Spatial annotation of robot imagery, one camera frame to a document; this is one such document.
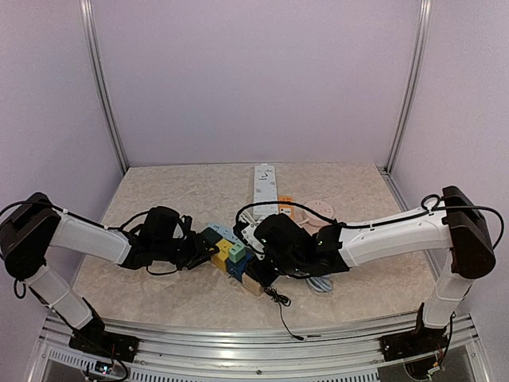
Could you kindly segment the black power adapter with cable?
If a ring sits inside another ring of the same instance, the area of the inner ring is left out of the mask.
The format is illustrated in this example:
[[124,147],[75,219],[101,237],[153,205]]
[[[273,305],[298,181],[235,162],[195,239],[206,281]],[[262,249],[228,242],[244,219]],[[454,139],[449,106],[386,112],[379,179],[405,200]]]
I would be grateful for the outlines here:
[[283,308],[291,306],[291,299],[284,294],[280,294],[273,286],[273,283],[278,278],[278,273],[272,266],[264,264],[262,261],[252,261],[246,269],[246,274],[251,276],[262,287],[262,291],[266,294],[277,306],[279,310],[279,317],[285,328],[286,332],[297,341],[304,341],[303,336],[294,334],[283,317]]

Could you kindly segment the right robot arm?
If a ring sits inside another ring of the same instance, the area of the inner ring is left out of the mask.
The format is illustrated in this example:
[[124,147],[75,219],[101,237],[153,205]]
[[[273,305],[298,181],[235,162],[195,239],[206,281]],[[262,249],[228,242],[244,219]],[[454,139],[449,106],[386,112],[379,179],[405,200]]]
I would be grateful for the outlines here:
[[246,241],[280,275],[309,279],[348,272],[379,259],[415,251],[445,249],[449,258],[432,294],[422,303],[416,329],[406,339],[425,352],[444,333],[454,310],[475,280],[495,267],[498,240],[491,238],[485,212],[456,186],[424,197],[418,208],[386,219],[348,224],[329,219],[310,234],[287,215],[270,215],[247,233]]

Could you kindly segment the dark green cube socket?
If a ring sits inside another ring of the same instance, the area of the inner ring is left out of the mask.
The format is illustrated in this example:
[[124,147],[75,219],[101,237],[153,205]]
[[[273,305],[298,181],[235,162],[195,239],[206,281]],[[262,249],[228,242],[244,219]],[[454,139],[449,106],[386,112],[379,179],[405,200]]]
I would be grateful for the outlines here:
[[217,231],[210,227],[204,229],[200,234],[211,245],[215,245],[223,239],[223,237]]

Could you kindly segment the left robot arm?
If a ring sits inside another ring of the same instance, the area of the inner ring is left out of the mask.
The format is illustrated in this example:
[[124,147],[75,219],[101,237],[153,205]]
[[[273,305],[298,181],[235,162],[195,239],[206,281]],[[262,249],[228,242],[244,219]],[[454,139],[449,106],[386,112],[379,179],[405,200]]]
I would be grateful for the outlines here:
[[55,310],[78,341],[96,354],[111,347],[111,335],[91,305],[49,266],[45,256],[50,248],[91,255],[130,270],[166,262],[178,271],[200,265],[219,251],[192,230],[190,216],[165,206],[142,212],[144,221],[132,229],[78,216],[43,193],[4,211],[9,216],[1,223],[1,258],[7,273]]

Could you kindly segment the blue cube socket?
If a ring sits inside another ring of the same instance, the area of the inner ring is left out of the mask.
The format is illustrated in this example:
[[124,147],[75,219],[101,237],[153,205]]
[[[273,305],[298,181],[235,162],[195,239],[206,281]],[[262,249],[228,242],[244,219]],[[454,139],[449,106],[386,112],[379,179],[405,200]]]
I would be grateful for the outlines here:
[[237,262],[232,262],[230,259],[227,259],[227,273],[241,283],[243,274],[247,269],[247,264],[252,258],[253,254],[251,252],[247,252],[246,255]]

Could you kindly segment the yellow cube socket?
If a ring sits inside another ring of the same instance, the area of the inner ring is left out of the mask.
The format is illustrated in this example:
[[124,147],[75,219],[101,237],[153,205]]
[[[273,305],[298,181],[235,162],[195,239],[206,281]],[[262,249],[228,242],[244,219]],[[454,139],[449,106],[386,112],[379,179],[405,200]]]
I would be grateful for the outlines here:
[[212,255],[211,262],[222,272],[227,273],[227,260],[229,259],[229,252],[234,247],[234,244],[226,239],[221,239],[216,246],[219,251]]

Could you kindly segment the mint green USB charger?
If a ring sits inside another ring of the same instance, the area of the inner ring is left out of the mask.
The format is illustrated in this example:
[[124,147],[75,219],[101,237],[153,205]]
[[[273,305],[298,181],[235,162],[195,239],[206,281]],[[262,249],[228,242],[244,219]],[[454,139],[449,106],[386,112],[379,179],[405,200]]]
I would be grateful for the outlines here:
[[228,250],[228,259],[233,263],[238,263],[246,256],[246,247],[243,244],[234,244]]

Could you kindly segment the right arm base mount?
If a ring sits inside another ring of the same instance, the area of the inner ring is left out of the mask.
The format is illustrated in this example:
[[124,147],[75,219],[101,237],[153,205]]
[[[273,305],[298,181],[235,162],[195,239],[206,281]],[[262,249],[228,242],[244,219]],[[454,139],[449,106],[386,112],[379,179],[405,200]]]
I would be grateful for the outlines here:
[[380,338],[379,343],[386,362],[396,361],[444,349],[448,343],[443,329],[413,329]]

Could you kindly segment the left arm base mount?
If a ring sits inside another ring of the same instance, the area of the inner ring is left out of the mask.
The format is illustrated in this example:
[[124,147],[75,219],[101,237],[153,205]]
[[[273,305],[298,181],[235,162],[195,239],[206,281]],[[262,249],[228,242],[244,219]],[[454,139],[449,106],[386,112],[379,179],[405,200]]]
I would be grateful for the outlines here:
[[68,345],[84,353],[111,358],[122,362],[133,362],[140,340],[137,337],[99,331],[98,333],[75,332]]

